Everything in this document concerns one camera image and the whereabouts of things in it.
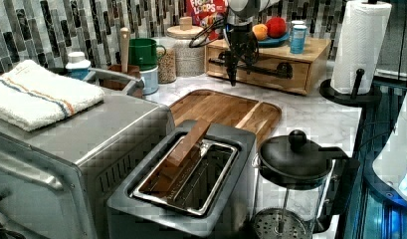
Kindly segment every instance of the french press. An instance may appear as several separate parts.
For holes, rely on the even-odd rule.
[[[263,198],[264,209],[253,218],[258,237],[306,239],[344,212],[359,162],[339,147],[321,147],[294,130],[263,141],[256,166],[265,181],[285,191],[280,200]]]

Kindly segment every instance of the paper towel roll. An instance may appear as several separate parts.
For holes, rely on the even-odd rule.
[[[346,3],[335,65],[330,85],[342,94],[350,94],[356,71],[364,69],[358,94],[369,92],[377,59],[385,35],[392,5],[384,2]]]

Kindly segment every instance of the green mug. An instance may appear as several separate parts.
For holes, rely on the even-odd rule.
[[[162,48],[163,54],[157,54],[156,48]],[[157,67],[157,63],[166,54],[162,45],[149,38],[136,38],[129,40],[128,63],[140,67],[141,71],[148,71]]]

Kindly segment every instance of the red fruit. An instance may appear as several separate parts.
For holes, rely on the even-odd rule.
[[[267,23],[268,36],[271,38],[280,38],[287,32],[287,24],[285,20],[280,17],[273,17]]]

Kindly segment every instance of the french press handle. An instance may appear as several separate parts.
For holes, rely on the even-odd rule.
[[[357,159],[348,157],[339,147],[321,147],[319,151],[328,153],[328,158],[336,160],[331,180],[333,180],[333,183],[338,183],[338,186],[335,188],[329,185],[327,190],[326,198],[332,203],[331,207],[328,206],[330,210],[327,210],[329,212],[327,214],[342,214],[348,205],[360,162]]]

